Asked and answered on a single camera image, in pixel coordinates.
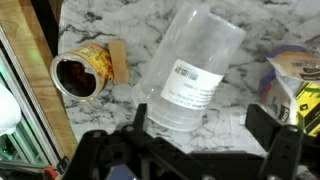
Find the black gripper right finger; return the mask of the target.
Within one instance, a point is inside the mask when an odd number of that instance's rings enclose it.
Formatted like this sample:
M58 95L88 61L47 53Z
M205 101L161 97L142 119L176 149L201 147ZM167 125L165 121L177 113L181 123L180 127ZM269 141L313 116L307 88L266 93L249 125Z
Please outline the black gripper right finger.
M295 180L303 133L296 126L281 125L257 104L248 106L245 127L267 152L259 180Z

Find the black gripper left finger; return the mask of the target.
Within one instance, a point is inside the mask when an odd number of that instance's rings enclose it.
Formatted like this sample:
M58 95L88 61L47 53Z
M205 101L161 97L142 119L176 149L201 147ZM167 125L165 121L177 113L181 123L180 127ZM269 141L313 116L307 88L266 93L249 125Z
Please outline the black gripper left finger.
M133 122L125 125L121 130L123 139L131 147L142 147L148 140L146 126L147 105L139 104Z

